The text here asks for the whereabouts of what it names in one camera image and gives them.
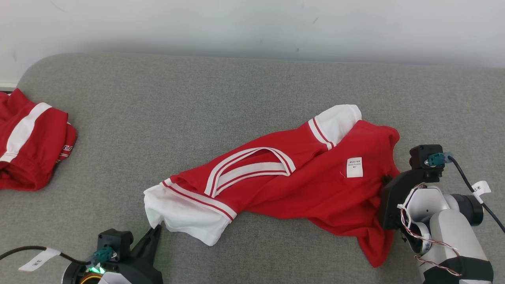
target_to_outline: white cuff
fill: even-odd
[[[170,232],[187,233],[208,246],[219,240],[231,222],[223,214],[162,184],[147,189],[144,194],[145,213],[151,227],[164,221]]]

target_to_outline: gray fabric surface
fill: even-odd
[[[31,67],[20,89],[70,114],[78,140],[38,192],[0,191],[0,251],[42,245],[84,259],[111,227],[136,240],[148,229],[142,192],[171,174],[273,131],[299,126],[336,104],[400,132],[395,161],[437,143],[453,152],[505,221],[505,70],[442,66],[311,63],[126,54],[64,54]],[[467,194],[454,167],[440,184]],[[505,283],[505,235],[489,215],[474,228]],[[58,283],[68,261],[17,271],[36,255],[0,261],[2,284]],[[213,247],[164,230],[155,267],[165,283],[417,284],[416,260],[399,234],[380,268],[356,239],[306,220],[243,213]]]

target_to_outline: cable label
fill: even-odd
[[[37,256],[35,256],[32,260],[30,260],[27,264],[21,266],[19,270],[23,271],[34,271],[37,268],[41,267],[46,261],[49,259],[60,255],[60,251],[57,251],[52,248],[47,248],[45,251],[39,253]]]
[[[473,195],[477,198],[480,204],[482,204],[484,201],[480,198],[480,196],[484,193],[490,193],[491,188],[487,184],[487,181],[481,180],[476,182],[474,185],[472,185],[472,188],[475,190],[473,192]]]

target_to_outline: white label tag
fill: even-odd
[[[36,257],[30,260],[27,264],[21,266],[19,270],[23,271],[34,271],[41,267],[46,261],[53,258],[56,255],[60,255],[60,251],[47,248],[45,251],[39,253]]]
[[[475,194],[477,195],[482,195],[484,193],[490,193],[491,188],[487,184],[487,181],[481,180],[476,182],[474,185],[472,185],[473,189],[475,190]]]
[[[361,157],[347,160],[347,177],[363,177],[363,165]]]
[[[481,181],[476,182],[474,185],[472,185],[472,188],[475,190],[473,192],[473,195],[477,198],[477,200],[479,201],[480,204],[484,203],[484,201],[482,201],[480,196],[484,193],[491,192],[491,188],[489,187],[489,185],[487,184],[487,181],[485,181],[485,180],[481,180]]]

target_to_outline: teal connector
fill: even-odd
[[[111,247],[104,247],[96,251],[92,256],[88,257],[86,261],[89,261],[90,264],[86,265],[86,268],[92,268],[97,266],[99,263],[106,262],[112,258],[114,251]]]
[[[452,156],[453,154],[451,152],[433,154],[428,156],[428,160],[426,160],[425,163],[430,167],[441,166],[443,164],[452,163],[452,161],[449,160],[449,157]]]

